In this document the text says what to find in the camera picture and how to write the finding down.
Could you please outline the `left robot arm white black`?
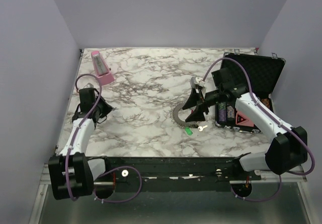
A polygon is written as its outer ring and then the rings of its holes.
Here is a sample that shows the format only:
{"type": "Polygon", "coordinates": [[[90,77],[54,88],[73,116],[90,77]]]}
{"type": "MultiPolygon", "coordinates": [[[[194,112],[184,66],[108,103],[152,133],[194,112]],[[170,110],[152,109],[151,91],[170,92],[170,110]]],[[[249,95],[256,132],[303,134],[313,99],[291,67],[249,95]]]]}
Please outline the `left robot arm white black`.
{"type": "Polygon", "coordinates": [[[72,117],[72,131],[59,154],[48,161],[53,196],[56,200],[76,200],[90,195],[94,181],[107,181],[112,174],[105,158],[87,158],[89,140],[101,118],[113,110],[95,88],[78,91],[80,103],[72,117]]]}

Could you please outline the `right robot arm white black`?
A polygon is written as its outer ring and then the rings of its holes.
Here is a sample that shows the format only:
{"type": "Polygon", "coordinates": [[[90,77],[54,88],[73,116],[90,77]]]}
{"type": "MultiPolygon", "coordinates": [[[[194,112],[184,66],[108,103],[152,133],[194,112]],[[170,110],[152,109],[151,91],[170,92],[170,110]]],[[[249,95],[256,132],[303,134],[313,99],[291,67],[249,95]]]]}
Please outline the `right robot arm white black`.
{"type": "Polygon", "coordinates": [[[250,171],[264,170],[281,175],[307,161],[307,132],[303,127],[293,127],[277,117],[245,84],[235,84],[226,68],[214,71],[216,90],[205,92],[205,81],[192,77],[191,93],[182,107],[194,108],[185,122],[205,121],[209,107],[230,103],[237,112],[249,119],[269,140],[266,152],[245,154],[231,167],[236,179],[244,179],[250,171]]]}

